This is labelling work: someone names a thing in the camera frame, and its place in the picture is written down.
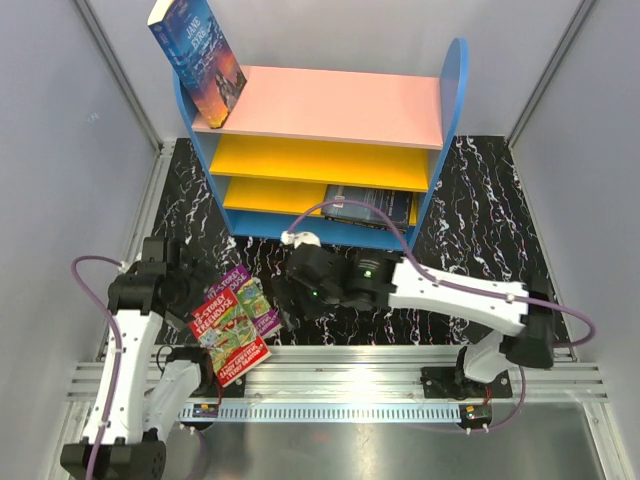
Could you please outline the purple 117-Storey Treehouse book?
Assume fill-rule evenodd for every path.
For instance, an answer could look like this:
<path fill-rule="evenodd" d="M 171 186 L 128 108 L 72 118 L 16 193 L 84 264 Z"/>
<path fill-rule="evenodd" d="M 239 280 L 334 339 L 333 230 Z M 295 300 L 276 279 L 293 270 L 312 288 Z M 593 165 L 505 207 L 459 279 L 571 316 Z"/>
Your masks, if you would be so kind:
<path fill-rule="evenodd" d="M 206 301 L 225 288 L 229 288 L 252 320 L 258 333 L 264 338 L 274 336 L 282 327 L 274 308 L 264 295 L 260 285 L 246 268 L 237 265 L 223 275 L 205 294 Z"/>

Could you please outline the red Storey Treehouse book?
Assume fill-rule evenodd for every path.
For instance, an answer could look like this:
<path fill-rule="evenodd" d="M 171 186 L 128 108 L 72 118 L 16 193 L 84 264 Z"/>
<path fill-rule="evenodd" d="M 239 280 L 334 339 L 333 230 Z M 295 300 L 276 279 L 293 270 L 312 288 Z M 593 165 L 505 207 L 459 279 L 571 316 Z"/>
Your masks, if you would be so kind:
<path fill-rule="evenodd" d="M 192 315 L 189 327 L 209 351 L 223 388 L 271 356 L 264 339 L 229 288 L 205 302 Z"/>

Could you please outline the Jane Eyre blue orange book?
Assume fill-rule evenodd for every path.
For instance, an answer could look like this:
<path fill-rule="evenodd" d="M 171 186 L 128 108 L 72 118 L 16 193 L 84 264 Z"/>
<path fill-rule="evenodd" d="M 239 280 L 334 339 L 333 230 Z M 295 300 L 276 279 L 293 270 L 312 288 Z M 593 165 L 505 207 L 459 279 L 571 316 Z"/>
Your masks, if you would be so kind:
<path fill-rule="evenodd" d="M 224 125 L 247 79 L 206 0 L 158 0 L 147 26 L 206 124 Z"/>

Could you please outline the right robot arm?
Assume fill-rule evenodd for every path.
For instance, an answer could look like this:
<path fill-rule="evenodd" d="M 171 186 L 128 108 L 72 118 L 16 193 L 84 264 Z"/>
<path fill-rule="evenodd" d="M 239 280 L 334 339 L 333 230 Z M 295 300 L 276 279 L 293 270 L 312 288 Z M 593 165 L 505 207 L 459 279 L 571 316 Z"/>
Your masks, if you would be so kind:
<path fill-rule="evenodd" d="M 459 351 L 452 381 L 465 397 L 480 394 L 510 365 L 554 364 L 555 316 L 547 305 L 550 286 L 540 276 L 527 283 L 492 282 L 414 266 L 397 252 L 360 250 L 344 257 L 302 244 L 272 288 L 291 329 L 337 307 L 422 310 L 489 328 L 482 340 Z"/>

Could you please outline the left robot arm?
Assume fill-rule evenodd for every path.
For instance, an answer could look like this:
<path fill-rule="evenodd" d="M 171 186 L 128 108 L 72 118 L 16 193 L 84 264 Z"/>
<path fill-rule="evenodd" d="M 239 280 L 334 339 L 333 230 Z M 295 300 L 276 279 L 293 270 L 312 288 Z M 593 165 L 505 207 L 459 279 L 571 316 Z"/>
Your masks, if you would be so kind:
<path fill-rule="evenodd" d="M 179 239 L 147 237 L 131 265 L 120 264 L 97 305 L 109 338 L 100 385 L 78 442 L 61 467 L 74 479 L 159 479 L 166 440 L 187 399 L 209 394 L 216 375 L 208 351 L 176 347 L 159 383 L 147 388 L 151 352 L 162 326 L 186 326 L 213 281 L 210 266 Z"/>

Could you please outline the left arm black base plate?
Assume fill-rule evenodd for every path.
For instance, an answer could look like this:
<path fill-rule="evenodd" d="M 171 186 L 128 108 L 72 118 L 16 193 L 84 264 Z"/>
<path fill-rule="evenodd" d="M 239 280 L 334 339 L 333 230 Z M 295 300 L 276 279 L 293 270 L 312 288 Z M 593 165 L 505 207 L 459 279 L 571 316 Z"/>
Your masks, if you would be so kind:
<path fill-rule="evenodd" d="M 223 386 L 220 379 L 209 366 L 208 351 L 194 346 L 163 345 L 154 355 L 156 366 L 161 374 L 164 374 L 167 366 L 177 360 L 187 360 L 195 363 L 202 375 L 198 388 L 190 395 L 191 398 L 218 398 L 234 399 L 243 398 L 246 389 L 246 375 L 233 380 L 229 385 Z"/>

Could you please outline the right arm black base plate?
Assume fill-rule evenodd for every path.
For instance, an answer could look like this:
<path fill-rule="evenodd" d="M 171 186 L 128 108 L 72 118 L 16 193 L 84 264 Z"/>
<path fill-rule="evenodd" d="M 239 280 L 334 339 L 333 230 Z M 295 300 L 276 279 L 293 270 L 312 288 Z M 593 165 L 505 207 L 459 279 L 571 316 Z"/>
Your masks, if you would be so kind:
<path fill-rule="evenodd" d="M 513 397 L 507 371 L 500 373 L 491 383 L 484 384 L 464 378 L 455 367 L 423 367 L 419 380 L 425 399 L 470 401 Z"/>

